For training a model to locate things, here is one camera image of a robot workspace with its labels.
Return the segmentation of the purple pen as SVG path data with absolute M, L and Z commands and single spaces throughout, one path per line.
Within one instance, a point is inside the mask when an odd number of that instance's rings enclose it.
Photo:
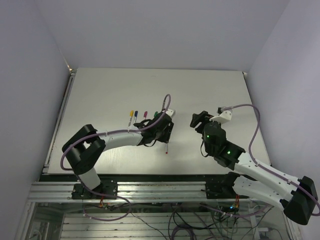
M 143 120 L 146 120 L 147 116 L 148 116 L 148 111 L 145 111 L 144 114 L 143 114 Z

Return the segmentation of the red pen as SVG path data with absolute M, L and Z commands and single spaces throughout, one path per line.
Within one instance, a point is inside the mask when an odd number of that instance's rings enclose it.
M 165 144 L 165 154 L 168 154 L 168 152 L 169 152 L 169 144 L 166 143 Z

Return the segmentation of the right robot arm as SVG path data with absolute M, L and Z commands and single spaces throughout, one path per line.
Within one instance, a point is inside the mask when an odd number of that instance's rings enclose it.
M 231 120 L 232 112 L 221 108 L 218 113 L 194 113 L 190 127 L 201 134 L 206 155 L 231 170 L 220 186 L 221 194 L 226 198 L 236 194 L 261 200 L 282 210 L 291 221 L 306 226 L 320 205 L 314 181 L 281 172 L 228 141 L 221 125 Z

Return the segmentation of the blue pen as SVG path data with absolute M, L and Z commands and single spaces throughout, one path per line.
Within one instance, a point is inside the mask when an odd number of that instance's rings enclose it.
M 135 113 L 134 113 L 134 117 L 133 117 L 133 123 L 134 123 L 134 124 L 137 122 L 137 118 L 138 118 L 138 116 L 135 117 Z

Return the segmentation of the yellow pen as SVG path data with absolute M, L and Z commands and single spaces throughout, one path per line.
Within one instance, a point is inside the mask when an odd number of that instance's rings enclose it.
M 132 116 L 132 117 L 130 117 L 130 116 L 129 116 L 128 127 L 130 127 L 130 126 L 131 126 L 131 124 L 132 124 L 132 119 L 133 119 L 133 116 Z

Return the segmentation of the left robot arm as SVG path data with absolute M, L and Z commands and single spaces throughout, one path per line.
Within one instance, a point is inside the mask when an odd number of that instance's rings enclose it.
M 163 110 L 153 119 L 135 123 L 129 129 L 110 132 L 98 133 L 91 124 L 86 124 L 62 147 L 60 166 L 63 167 L 63 161 L 67 159 L 73 173 L 84 184 L 85 194 L 96 199 L 106 193 L 106 185 L 95 170 L 101 154 L 125 146 L 152 147 L 156 142 L 167 144 L 174 127 L 175 114 L 173 109 Z

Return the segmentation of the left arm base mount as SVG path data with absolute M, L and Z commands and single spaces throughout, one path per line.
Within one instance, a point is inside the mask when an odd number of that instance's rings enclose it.
M 73 186 L 71 193 L 72 200 L 97 200 L 97 199 L 107 199 L 115 200 L 118 194 L 118 185 L 113 180 L 102 181 L 94 189 L 89 189 L 82 183 L 77 183 Z

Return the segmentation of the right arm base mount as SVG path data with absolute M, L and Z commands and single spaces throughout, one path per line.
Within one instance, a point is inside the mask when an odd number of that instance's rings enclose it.
M 229 172 L 224 175 L 214 175 L 205 182 L 204 189 L 201 192 L 206 194 L 207 199 L 235 199 L 236 192 L 233 189 L 235 181 L 241 175 L 235 172 Z

